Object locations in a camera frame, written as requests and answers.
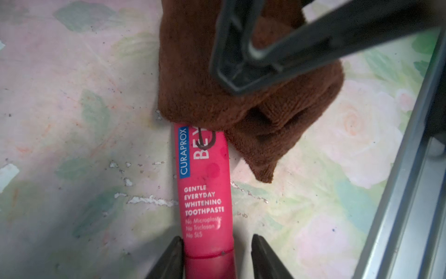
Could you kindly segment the red toothpaste tube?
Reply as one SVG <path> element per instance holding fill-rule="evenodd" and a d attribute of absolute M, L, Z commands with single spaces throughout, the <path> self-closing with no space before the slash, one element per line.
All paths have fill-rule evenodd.
<path fill-rule="evenodd" d="M 222 132 L 174 125 L 185 276 L 235 279 L 228 143 Z"/>

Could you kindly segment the brown cloth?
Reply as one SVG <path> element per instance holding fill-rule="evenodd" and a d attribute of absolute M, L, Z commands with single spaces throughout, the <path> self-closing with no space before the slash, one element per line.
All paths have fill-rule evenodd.
<path fill-rule="evenodd" d="M 223 131 L 255 178 L 273 180 L 280 160 L 336 99 L 340 61 L 266 90 L 231 96 L 209 73 L 220 1 L 163 1 L 160 24 L 161 115 L 174 123 Z"/>

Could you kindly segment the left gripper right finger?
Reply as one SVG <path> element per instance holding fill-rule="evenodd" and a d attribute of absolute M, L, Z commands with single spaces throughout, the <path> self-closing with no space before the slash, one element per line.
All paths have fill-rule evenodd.
<path fill-rule="evenodd" d="M 293 279 L 264 237 L 255 234 L 251 248 L 255 279 Z"/>

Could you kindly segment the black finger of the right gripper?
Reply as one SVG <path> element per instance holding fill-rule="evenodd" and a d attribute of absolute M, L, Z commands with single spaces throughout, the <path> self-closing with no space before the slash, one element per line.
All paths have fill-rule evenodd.
<path fill-rule="evenodd" d="M 210 73 L 242 96 L 343 56 L 446 23 L 444 1 L 349 1 L 264 49 L 252 44 L 263 1 L 225 1 Z"/>

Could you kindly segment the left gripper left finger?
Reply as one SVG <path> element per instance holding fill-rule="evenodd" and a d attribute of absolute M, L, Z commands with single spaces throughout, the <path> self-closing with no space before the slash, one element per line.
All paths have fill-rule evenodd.
<path fill-rule="evenodd" d="M 172 239 L 146 279 L 182 279 L 184 276 L 184 241 L 176 236 Z"/>

